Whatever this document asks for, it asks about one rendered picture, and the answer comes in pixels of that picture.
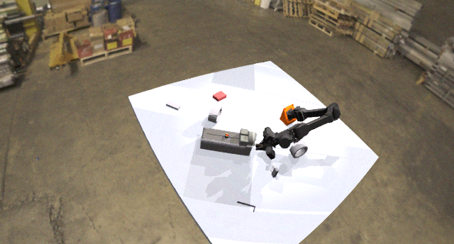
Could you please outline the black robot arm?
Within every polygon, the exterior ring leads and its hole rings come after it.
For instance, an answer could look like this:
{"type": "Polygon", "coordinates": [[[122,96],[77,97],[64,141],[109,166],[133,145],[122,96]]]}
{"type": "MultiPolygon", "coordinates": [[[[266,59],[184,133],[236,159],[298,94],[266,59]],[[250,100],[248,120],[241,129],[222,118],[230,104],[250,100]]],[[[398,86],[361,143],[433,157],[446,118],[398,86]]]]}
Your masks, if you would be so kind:
{"type": "MultiPolygon", "coordinates": [[[[340,109],[337,103],[330,104],[327,108],[320,108],[320,109],[312,109],[307,110],[305,108],[301,108],[300,106],[295,107],[295,109],[289,109],[286,111],[287,118],[289,121],[296,118],[297,122],[292,127],[285,129],[284,131],[279,132],[280,140],[279,145],[282,149],[288,148],[291,143],[297,143],[302,138],[308,135],[310,131],[316,129],[320,126],[324,126],[328,123],[332,123],[333,121],[337,121],[340,118],[340,109]],[[307,123],[303,122],[307,118],[314,118],[313,121],[309,121],[307,123]]],[[[266,138],[269,143],[273,143],[276,141],[277,132],[266,128],[263,131],[263,137],[266,138]]]]}

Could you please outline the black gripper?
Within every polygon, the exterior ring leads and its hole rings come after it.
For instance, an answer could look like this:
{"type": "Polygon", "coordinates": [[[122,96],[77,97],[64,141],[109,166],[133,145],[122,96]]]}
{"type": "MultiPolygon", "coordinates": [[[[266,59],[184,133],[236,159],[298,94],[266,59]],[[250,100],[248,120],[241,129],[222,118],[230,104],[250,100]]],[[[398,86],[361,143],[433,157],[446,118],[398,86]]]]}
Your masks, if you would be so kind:
{"type": "Polygon", "coordinates": [[[279,145],[279,140],[280,140],[280,135],[279,132],[276,134],[277,139],[273,143],[269,143],[269,141],[266,138],[263,138],[263,140],[259,144],[263,144],[260,147],[256,147],[256,150],[264,151],[266,152],[266,155],[272,160],[274,159],[275,156],[275,151],[273,150],[273,147],[276,148],[276,145],[279,145]]]}

